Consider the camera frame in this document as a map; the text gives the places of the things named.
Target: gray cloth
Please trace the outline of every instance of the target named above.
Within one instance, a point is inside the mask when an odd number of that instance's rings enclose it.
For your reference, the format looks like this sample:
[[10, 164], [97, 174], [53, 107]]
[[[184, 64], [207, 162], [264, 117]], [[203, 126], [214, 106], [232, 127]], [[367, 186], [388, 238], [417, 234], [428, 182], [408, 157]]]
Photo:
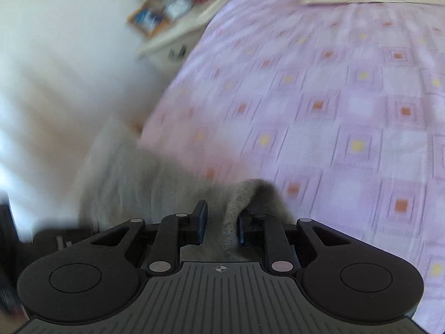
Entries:
[[258, 260], [255, 249], [241, 247], [236, 234], [240, 212], [278, 216], [295, 223], [274, 187], [262, 180], [220, 185], [200, 179], [171, 160], [137, 147], [137, 137], [110, 120], [99, 134], [77, 182], [81, 218], [97, 219], [101, 230], [131, 218], [158, 223], [164, 216], [191, 213], [200, 199], [209, 218], [200, 246], [181, 249], [185, 261]]

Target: bed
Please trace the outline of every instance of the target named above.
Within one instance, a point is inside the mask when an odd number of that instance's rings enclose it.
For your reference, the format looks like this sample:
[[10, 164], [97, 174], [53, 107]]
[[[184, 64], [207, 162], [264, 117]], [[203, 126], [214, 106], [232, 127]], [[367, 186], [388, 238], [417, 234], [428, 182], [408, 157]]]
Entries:
[[231, 0], [141, 145], [413, 263], [414, 319], [445, 330], [444, 6]]

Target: drawer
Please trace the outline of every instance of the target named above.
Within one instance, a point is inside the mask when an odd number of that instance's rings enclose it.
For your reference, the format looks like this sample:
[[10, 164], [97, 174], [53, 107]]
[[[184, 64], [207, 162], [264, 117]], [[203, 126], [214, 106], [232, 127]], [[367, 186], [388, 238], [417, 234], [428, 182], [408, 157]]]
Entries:
[[190, 32], [158, 51], [147, 55], [149, 61], [166, 77], [173, 79], [181, 69], [197, 42], [201, 39], [205, 28]]

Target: ribbed gray panel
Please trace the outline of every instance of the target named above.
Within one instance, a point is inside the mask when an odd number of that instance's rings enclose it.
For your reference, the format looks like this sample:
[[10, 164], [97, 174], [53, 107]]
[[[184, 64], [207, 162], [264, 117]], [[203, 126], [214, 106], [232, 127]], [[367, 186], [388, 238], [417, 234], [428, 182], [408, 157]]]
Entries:
[[141, 295], [112, 318], [81, 326], [33, 319], [18, 334], [420, 334], [405, 318], [360, 326], [313, 307], [291, 278], [258, 263], [184, 263], [177, 274], [152, 278]]

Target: floor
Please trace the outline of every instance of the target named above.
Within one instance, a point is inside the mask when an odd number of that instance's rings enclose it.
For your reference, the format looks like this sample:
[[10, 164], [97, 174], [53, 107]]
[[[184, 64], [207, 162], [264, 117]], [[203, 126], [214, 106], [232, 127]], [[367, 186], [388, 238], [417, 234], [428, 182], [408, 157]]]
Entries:
[[126, 26], [143, 0], [0, 0], [0, 191], [22, 238], [75, 220], [64, 200], [113, 115], [143, 122], [168, 81]]

